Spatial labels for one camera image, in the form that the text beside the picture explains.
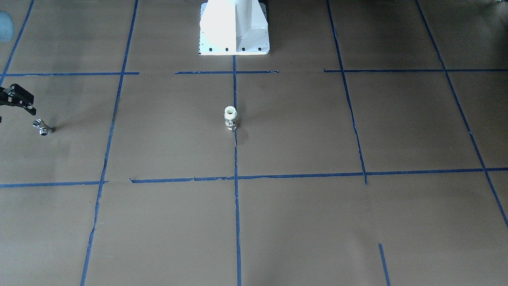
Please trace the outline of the chrome tee pipe fitting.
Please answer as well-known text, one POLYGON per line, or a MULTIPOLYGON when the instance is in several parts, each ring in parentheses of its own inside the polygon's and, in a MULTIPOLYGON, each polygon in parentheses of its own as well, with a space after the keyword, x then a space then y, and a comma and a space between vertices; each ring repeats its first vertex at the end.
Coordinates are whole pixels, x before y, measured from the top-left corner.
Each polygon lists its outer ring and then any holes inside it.
POLYGON ((47 125, 42 119, 35 119, 33 127, 37 128, 40 136, 46 136, 53 133, 53 128, 47 125))

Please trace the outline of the brass valve white PPR ends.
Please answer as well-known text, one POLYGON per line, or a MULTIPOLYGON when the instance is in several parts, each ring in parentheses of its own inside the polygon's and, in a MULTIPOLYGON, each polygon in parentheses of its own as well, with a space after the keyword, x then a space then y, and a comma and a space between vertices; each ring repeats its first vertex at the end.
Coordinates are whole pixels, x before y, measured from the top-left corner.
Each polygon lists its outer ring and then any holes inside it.
POLYGON ((234 106, 227 106, 224 110, 224 123, 227 129, 234 132, 238 126, 238 112, 234 106))

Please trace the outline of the white pedestal column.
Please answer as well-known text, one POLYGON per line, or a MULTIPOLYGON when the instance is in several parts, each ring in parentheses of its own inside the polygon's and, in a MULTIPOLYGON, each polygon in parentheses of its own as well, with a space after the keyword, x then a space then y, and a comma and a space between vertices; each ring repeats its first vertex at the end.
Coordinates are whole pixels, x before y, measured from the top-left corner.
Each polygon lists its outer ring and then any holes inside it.
POLYGON ((208 0, 201 5, 198 54, 254 56, 270 51, 264 0, 208 0))

